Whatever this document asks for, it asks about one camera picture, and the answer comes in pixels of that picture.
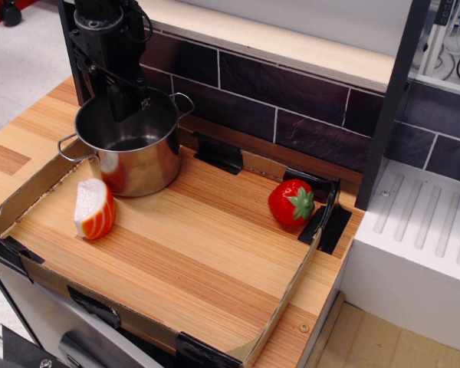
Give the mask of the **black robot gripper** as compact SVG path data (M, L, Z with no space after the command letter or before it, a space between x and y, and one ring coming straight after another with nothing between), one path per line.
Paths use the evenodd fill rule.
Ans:
M115 122L150 105L140 58L146 50L146 13L136 1L75 1L71 40L96 69L122 83L107 87Z

